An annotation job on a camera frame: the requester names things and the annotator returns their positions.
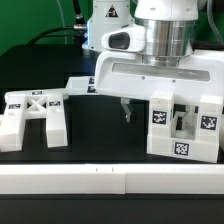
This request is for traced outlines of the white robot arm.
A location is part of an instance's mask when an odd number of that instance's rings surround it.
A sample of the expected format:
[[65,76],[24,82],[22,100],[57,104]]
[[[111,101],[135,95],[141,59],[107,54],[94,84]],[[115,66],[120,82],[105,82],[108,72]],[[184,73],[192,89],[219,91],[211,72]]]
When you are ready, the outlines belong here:
[[198,128],[215,131],[224,105],[224,52],[194,49],[198,11],[211,0],[94,0],[84,48],[99,54],[95,88],[102,95],[171,96],[197,106]]

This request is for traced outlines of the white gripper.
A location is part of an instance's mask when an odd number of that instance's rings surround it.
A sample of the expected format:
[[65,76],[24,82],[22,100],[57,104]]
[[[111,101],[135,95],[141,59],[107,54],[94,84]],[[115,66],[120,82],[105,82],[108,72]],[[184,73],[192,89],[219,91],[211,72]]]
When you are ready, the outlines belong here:
[[104,51],[97,59],[95,89],[99,94],[122,97],[126,121],[131,121],[130,99],[149,101],[155,92],[174,96],[176,129],[194,123],[195,107],[202,97],[224,103],[224,53],[196,50],[181,58],[177,67],[143,64],[137,53]]

